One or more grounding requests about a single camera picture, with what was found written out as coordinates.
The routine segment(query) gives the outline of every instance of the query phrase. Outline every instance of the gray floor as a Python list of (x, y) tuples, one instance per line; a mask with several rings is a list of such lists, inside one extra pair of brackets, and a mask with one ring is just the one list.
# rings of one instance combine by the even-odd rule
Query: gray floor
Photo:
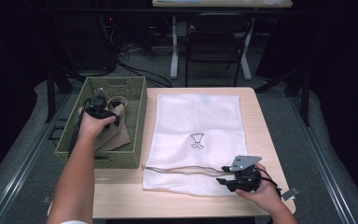
[[(247, 59), (253, 74), (263, 52), (264, 38), (253, 37), (249, 48)], [(185, 84), (183, 58), (181, 57), (179, 62), (179, 78), (171, 80), (174, 87), (183, 87)], [(139, 49), (130, 52), (129, 60), (121, 61), (168, 77), (171, 54), (161, 55)], [(220, 77), (222, 74), (233, 74), (234, 66), (229, 70), (225, 70), (224, 65), (202, 66), (202, 69), (196, 66), (190, 68), (192, 76), (197, 73), (196, 76), (200, 77), (191, 80), (190, 84), (212, 86), (216, 83), (230, 85), (231, 79), (224, 83)], [(125, 69), (118, 67), (109, 76), (129, 74)], [(215, 79), (205, 80), (202, 74), (214, 74)], [(80, 87), (80, 83), (72, 81), (74, 86)], [(245, 81), (241, 77), (238, 86), (256, 88), (262, 84), (262, 77), (254, 77), (252, 81)], [(305, 127), (298, 117), (297, 99), (286, 98), (283, 94), (284, 87), (285, 84), (282, 83), (267, 92), (258, 93), (257, 98), (289, 187), (297, 187), (301, 191), (295, 200), (295, 216), (298, 222), (358, 223), (358, 188), (353, 184), (329, 143), (318, 98), (313, 93), (310, 96), (311, 125)], [(41, 201), (44, 196), (52, 196), (63, 167), (54, 155), (55, 145), (53, 141), (48, 140), (48, 134), (55, 125), (64, 125), (64, 121), (59, 119), (68, 118), (78, 91), (70, 95), (57, 92), (58, 114), (50, 124), (46, 124), (46, 83), (40, 84), (35, 90), (38, 93), (38, 101), (34, 113), (0, 166), (0, 223), (45, 222), (48, 203)], [(268, 217), (257, 217), (256, 223), (267, 223), (268, 220)], [(96, 223), (104, 223), (104, 220), (96, 220)]]

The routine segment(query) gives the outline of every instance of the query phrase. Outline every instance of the dark background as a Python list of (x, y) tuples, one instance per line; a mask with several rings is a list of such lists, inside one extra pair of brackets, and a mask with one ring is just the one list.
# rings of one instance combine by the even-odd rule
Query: dark background
[[(150, 6), (150, 1), (137, 2), (140, 4), (138, 7)], [(300, 66), (312, 52), (314, 40), (322, 38), (321, 51), (310, 69), (311, 89), (320, 98), (331, 144), (358, 186), (358, 1), (345, 0), (328, 5), (323, 1), (293, 2), (293, 9), (325, 10), (328, 32), (321, 32), (325, 31), (320, 29), (325, 23), (317, 20), (277, 20), (256, 74), (270, 78), (284, 75)], [(116, 3), (116, 7), (127, 7), (119, 1)], [(51, 68), (59, 65), (71, 70), (82, 66), (105, 69), (116, 57), (103, 33), (98, 31), (95, 34), (98, 24), (95, 18), (79, 21), (77, 27), (66, 27), (62, 18), (46, 21), (30, 17), (20, 10), (24, 5), (33, 4), (34, 1), (0, 0), (0, 161), (32, 113), (36, 100), (34, 87), (46, 80)], [(139, 18), (132, 21), (117, 19), (122, 24), (120, 28), (127, 30), (131, 38), (148, 46), (147, 29), (131, 33), (133, 29), (129, 28), (134, 22), (145, 27), (156, 22), (156, 18), (148, 18), (143, 23), (137, 23)], [(81, 33), (77, 36), (82, 38), (69, 41), (71, 36), (65, 34), (71, 32), (68, 33), (67, 29)], [(67, 38), (69, 44), (60, 43), (56, 35), (62, 35), (63, 40)], [(84, 44), (92, 44), (95, 48), (85, 48)], [(79, 53), (69, 55), (66, 48)], [(82, 57), (93, 54), (99, 56)]]

